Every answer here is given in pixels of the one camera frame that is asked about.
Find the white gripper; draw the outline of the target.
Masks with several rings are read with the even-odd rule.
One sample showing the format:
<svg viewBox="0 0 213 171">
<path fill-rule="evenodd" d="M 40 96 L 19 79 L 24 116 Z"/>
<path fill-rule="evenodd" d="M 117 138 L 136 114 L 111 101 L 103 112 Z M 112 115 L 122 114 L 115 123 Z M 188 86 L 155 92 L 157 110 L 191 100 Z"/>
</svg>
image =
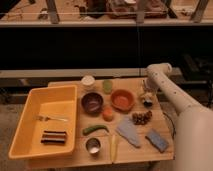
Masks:
<svg viewBox="0 0 213 171">
<path fill-rule="evenodd" d="M 141 85 L 140 85 L 140 89 L 139 89 L 139 98 L 140 99 L 152 99 L 153 96 L 155 95 L 155 92 L 150 90 L 146 84 L 145 84 L 145 81 L 142 80 L 141 81 Z"/>
</svg>

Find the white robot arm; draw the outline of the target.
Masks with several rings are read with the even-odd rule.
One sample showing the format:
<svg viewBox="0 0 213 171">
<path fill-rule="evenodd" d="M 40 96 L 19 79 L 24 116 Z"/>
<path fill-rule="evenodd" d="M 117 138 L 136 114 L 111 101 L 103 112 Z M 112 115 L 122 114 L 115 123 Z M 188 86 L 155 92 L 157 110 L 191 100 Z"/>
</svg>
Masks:
<svg viewBox="0 0 213 171">
<path fill-rule="evenodd" d="M 173 171 L 213 171 L 213 110 L 171 81 L 171 72 L 169 63 L 151 64 L 143 83 L 148 91 L 160 89 L 179 114 Z"/>
</svg>

